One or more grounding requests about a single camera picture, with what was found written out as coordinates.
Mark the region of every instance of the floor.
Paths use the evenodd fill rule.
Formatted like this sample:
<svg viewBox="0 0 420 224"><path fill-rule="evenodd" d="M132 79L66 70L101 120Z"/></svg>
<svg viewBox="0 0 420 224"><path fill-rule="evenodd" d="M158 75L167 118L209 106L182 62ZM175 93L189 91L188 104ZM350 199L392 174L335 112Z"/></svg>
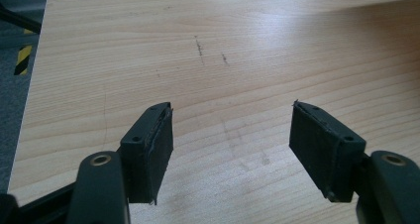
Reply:
<svg viewBox="0 0 420 224"><path fill-rule="evenodd" d="M7 9L41 22L47 0L0 0ZM0 38L22 35L24 30L0 21ZM0 193L7 192L22 124L37 45L33 45L28 72L15 74L18 48L0 49Z"/></svg>

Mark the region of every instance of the table top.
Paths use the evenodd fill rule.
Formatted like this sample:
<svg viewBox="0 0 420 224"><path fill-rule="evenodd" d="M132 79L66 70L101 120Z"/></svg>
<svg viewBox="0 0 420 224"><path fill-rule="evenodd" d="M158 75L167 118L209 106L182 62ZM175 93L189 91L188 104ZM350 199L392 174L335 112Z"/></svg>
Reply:
<svg viewBox="0 0 420 224"><path fill-rule="evenodd" d="M48 0L9 191L28 203L170 101L133 223L356 223L288 148L292 103L420 164L420 0Z"/></svg>

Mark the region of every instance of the bolt hole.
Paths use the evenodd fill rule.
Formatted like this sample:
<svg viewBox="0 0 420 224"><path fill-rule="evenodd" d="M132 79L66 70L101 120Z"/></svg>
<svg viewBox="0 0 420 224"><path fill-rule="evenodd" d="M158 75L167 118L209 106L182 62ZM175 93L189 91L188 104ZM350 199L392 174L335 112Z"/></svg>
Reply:
<svg viewBox="0 0 420 224"><path fill-rule="evenodd" d="M346 141L349 141L349 142L350 142L350 141L353 141L353 140L354 140L354 138L353 138L353 137L349 137L349 136L348 136L348 137L344 137L344 140L346 140Z"/></svg>
<svg viewBox="0 0 420 224"><path fill-rule="evenodd" d="M399 166L399 167L405 166L405 161L394 155L383 155L382 159L395 166Z"/></svg>
<svg viewBox="0 0 420 224"><path fill-rule="evenodd" d="M93 158L92 160L90 160L90 164L95 166L95 167L99 167L102 165L105 165L107 163L109 163L111 161L111 157L108 155L99 155L95 158Z"/></svg>

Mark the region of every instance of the yellow and black striped tape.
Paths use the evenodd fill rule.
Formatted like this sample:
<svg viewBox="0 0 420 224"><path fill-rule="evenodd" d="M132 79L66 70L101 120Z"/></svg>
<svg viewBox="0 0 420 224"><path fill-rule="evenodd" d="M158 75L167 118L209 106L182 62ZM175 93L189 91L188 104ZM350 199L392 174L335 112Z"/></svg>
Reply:
<svg viewBox="0 0 420 224"><path fill-rule="evenodd" d="M24 34L32 32L25 29ZM29 56L31 55L32 46L21 47L18 53L18 61L16 62L15 75L24 75L28 72Z"/></svg>

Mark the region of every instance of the wood grain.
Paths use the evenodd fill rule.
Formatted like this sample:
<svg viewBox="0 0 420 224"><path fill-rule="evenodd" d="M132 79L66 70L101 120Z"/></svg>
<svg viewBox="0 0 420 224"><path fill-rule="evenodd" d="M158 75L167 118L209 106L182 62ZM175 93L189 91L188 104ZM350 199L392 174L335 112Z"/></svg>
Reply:
<svg viewBox="0 0 420 224"><path fill-rule="evenodd" d="M170 101L158 206L133 223L356 223L288 148L291 104L420 164L420 0L48 0L9 191L27 203Z"/></svg>

